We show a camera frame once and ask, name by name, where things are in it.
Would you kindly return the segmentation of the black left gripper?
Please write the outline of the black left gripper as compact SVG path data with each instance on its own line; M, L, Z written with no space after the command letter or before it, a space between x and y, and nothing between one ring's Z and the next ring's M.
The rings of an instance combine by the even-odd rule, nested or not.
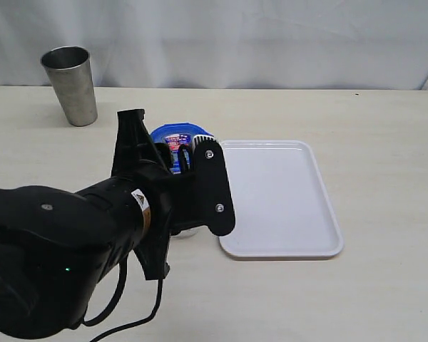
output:
M143 109L118 112L118 132L111 175L132 182L148 200L149 218L144 235L133 248L146 280L166 278L166 261L170 237L200 227L203 221L193 198L187 177L170 172L170 150L155 144L144 125Z

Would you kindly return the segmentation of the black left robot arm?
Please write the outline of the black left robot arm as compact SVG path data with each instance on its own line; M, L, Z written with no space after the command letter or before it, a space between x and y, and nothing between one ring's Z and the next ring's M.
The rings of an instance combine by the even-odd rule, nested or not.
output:
M1 333L31 340L100 323L123 293L131 252L148 280L168 274L170 237L202 224L196 208L176 202L188 185L170 173L169 159L144 110L124 110L108 179L77 192L0 189ZM113 268L119 280L110 303L86 321L93 290Z

